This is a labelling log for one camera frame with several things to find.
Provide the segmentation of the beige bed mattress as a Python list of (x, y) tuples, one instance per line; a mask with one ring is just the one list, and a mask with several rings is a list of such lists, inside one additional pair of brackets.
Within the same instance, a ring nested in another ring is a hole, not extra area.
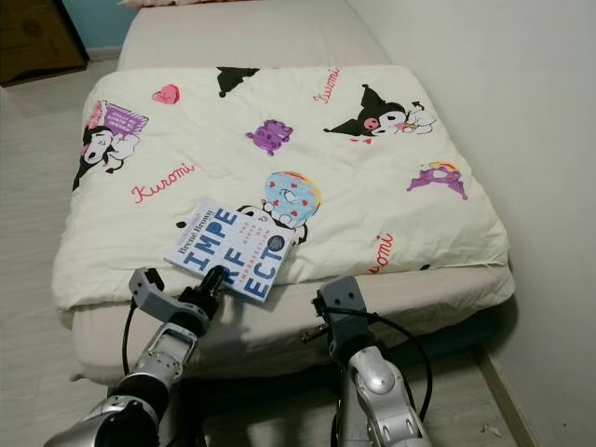
[[(346, 0), (259, 0), (141, 9), (125, 37), (119, 68), (234, 65), (387, 64)], [(494, 308), (514, 280), (505, 267), (460, 267), (362, 278), (369, 306), (420, 337), (430, 354), (467, 352), (493, 339)], [(203, 336), (188, 374), (277, 376), (328, 361), (324, 344), (301, 341), (317, 324), (312, 282), (282, 287), (271, 306), (231, 303)]]

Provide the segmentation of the dark brown wooden cabinet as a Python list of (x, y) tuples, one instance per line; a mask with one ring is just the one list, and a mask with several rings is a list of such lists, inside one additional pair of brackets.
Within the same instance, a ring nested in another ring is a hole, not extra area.
[(85, 71), (84, 43), (62, 0), (0, 0), (0, 85)]

